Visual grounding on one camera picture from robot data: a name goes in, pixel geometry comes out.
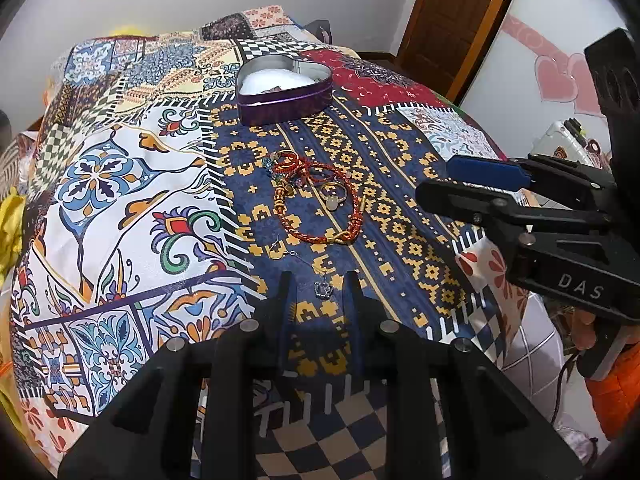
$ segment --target cable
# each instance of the cable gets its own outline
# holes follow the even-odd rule
[[[558,374],[558,383],[556,386],[556,406],[554,408],[554,415],[551,417],[551,425],[554,425],[556,423],[556,418],[558,418],[558,411],[560,410],[560,399],[562,395],[562,376],[564,376],[564,373],[567,371],[571,363],[575,361],[578,355],[580,355],[580,351],[571,354],[571,357],[569,357],[562,365],[562,368],[560,368],[560,373]]]

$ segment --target red patterned fabric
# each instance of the red patterned fabric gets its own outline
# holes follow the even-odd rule
[[[366,107],[393,103],[420,103],[447,108],[426,86],[411,81],[375,63],[333,50],[310,50],[302,56],[331,67],[334,82]]]

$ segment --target beaded bracelet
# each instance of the beaded bracelet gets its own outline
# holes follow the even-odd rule
[[[365,200],[364,198],[358,198],[356,190],[350,181],[350,175],[348,175],[347,172],[344,172],[330,164],[315,162],[304,156],[298,156],[298,154],[292,150],[282,150],[280,152],[271,153],[270,157],[264,161],[263,166],[270,171],[278,183],[273,195],[274,211],[276,216],[280,219],[282,227],[288,234],[310,244],[352,244],[356,240],[358,234],[360,234],[362,223],[364,221],[363,212]],[[303,182],[312,185],[327,184],[331,181],[331,178],[317,178],[313,176],[311,174],[311,170],[331,171],[343,182],[344,188],[351,194],[353,212],[349,215],[347,228],[336,235],[312,236],[301,233],[294,229],[291,222],[284,216],[284,201],[287,196],[293,196],[293,186],[291,182],[294,179],[300,179]]]

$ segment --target door frame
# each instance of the door frame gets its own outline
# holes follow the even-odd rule
[[[402,63],[404,63],[409,42],[418,23],[418,17],[423,3],[424,0],[415,0],[414,8],[411,11],[409,22],[404,30],[404,36],[402,37],[398,56],[396,57],[396,64],[398,66],[402,66]],[[496,22],[497,20],[502,21],[504,14],[506,13],[507,6],[505,6],[505,3],[510,4],[511,0],[508,2],[506,0],[491,0],[489,2],[484,17],[482,18],[482,22],[478,27],[478,32],[476,32],[476,36],[466,53],[465,59],[463,59],[460,69],[447,91],[446,98],[449,101],[455,102],[460,96],[461,90],[468,86],[467,83],[475,75],[475,72],[479,67],[479,58],[484,52],[486,52],[498,32],[496,25],[499,24]]]

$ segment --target bed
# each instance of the bed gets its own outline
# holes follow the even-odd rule
[[[331,67],[330,106],[301,120],[242,126],[236,74],[263,54]],[[15,388],[17,425],[53,474],[153,352],[172,336],[219,337],[251,317],[284,270],[296,273],[300,330],[344,330],[339,291],[356,270],[364,294],[390,318],[444,343],[468,337],[504,363],[528,292],[506,281],[482,229],[428,214],[414,200],[423,179],[448,178],[455,153],[504,158],[443,97],[321,43],[280,6],[195,31],[85,41],[55,74],[0,331],[0,380]],[[351,175],[366,199],[355,243],[309,245],[284,233],[263,167],[277,150]],[[301,231],[331,237],[346,225],[349,207],[329,210],[309,186],[293,194],[287,219]],[[329,299],[314,293],[322,275],[334,290]],[[347,374],[349,355],[348,334],[324,353],[291,349],[287,369],[312,407],[304,420],[287,420],[287,399],[255,382],[258,476],[380,471],[385,389]],[[194,476],[203,407],[197,417]],[[446,463],[444,437],[442,454]]]

